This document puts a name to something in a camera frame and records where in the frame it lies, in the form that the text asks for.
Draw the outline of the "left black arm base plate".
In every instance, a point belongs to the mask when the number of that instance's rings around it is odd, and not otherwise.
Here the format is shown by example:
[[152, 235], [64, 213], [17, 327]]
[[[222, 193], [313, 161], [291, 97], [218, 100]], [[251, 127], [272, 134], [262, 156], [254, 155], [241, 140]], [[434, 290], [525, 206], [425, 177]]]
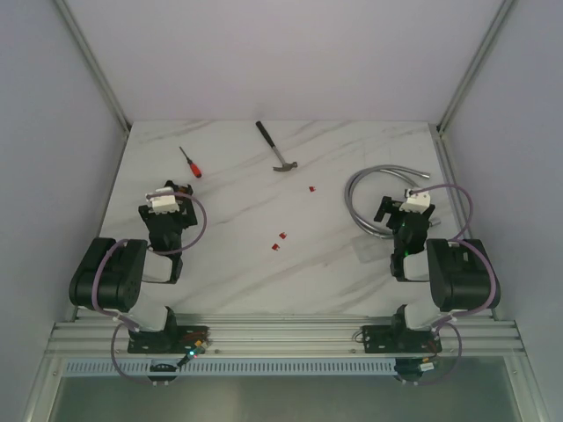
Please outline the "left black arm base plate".
[[130, 332], [128, 353], [132, 354], [182, 354], [193, 350], [197, 341], [208, 339], [208, 326], [180, 325], [159, 332]]

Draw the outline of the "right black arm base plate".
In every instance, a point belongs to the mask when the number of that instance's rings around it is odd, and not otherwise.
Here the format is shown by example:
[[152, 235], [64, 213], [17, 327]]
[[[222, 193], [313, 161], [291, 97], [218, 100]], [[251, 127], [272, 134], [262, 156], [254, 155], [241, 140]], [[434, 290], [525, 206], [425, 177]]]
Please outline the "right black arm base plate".
[[392, 328], [390, 325], [364, 325], [361, 328], [365, 353], [435, 354], [442, 351], [440, 339], [431, 331]]

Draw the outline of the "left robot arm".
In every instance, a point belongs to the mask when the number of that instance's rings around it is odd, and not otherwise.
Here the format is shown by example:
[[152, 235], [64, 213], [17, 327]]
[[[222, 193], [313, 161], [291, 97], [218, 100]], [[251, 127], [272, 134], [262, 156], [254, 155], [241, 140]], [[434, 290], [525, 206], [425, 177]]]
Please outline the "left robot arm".
[[71, 303], [123, 324], [131, 353], [171, 353], [182, 347], [174, 311], [144, 294], [142, 284], [179, 281], [182, 235], [198, 224], [193, 193], [190, 185], [166, 181], [138, 207], [149, 238], [94, 238], [70, 281]]

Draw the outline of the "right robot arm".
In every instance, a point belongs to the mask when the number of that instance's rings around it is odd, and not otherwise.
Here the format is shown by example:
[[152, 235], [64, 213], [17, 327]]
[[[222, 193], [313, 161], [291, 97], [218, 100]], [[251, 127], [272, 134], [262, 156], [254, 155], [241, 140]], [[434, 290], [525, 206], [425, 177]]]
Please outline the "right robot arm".
[[401, 351], [457, 317], [496, 307], [501, 298], [481, 241], [428, 236], [434, 210], [427, 194], [407, 192], [404, 201], [384, 196], [374, 217], [375, 222], [389, 217], [391, 276], [398, 282], [427, 283], [430, 289], [429, 297], [400, 306], [391, 317], [390, 341]]

